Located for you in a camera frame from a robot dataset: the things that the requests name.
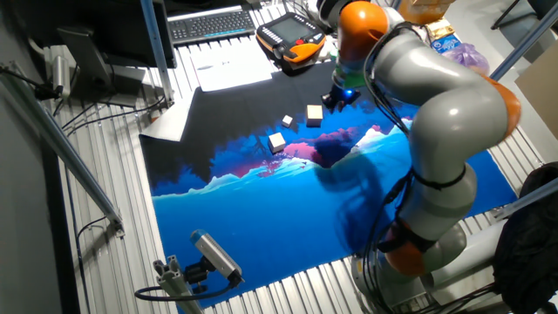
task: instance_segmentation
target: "purple bag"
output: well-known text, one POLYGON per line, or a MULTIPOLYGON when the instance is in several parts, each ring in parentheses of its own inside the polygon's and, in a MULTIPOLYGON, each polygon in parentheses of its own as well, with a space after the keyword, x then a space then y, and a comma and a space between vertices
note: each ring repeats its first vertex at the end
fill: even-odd
POLYGON ((460 65, 464 65, 478 74, 488 75, 490 66, 488 60, 474 49, 472 44, 460 44, 459 46, 442 53, 460 65))

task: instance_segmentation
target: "monitor stand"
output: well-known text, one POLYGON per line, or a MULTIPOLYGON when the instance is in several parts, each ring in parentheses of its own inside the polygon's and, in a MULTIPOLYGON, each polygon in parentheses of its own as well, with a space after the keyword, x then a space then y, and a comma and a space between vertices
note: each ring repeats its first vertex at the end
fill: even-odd
MULTIPOLYGON (((136 106, 146 71, 107 65, 92 41, 91 30, 64 27, 58 28, 58 33, 79 66, 79 75, 71 87, 72 98, 136 106)), ((163 94, 161 87, 155 87, 155 95, 163 94)))

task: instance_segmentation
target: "white paper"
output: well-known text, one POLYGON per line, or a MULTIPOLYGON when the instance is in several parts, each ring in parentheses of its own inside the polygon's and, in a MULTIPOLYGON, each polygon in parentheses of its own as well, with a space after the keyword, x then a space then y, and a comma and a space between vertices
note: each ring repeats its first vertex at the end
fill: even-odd
POLYGON ((151 126, 148 126, 142 134, 155 139, 180 141, 191 104, 191 97, 176 100, 174 105, 156 119, 151 126))
POLYGON ((255 40, 195 53, 192 64, 204 92, 271 79, 268 58, 255 40))

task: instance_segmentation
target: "white cube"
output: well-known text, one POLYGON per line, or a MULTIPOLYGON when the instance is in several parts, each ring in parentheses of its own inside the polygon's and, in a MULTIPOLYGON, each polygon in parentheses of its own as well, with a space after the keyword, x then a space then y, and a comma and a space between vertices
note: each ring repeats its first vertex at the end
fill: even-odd
POLYGON ((282 125, 285 127, 290 127, 290 122, 292 122, 293 119, 290 116, 285 116, 285 118, 282 119, 282 125))
POLYGON ((280 133, 275 133, 269 136, 268 145, 271 153, 281 152, 285 148, 285 139, 280 133))
POLYGON ((306 106, 306 126, 321 126, 323 112, 321 105, 306 106))

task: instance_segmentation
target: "keyboard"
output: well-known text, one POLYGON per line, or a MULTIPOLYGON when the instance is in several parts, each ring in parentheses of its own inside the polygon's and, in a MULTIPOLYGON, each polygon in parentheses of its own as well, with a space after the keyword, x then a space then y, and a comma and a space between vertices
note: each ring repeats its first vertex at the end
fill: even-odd
POLYGON ((247 11, 212 14, 168 22, 173 44, 191 44, 217 38, 254 34, 255 26, 247 11))

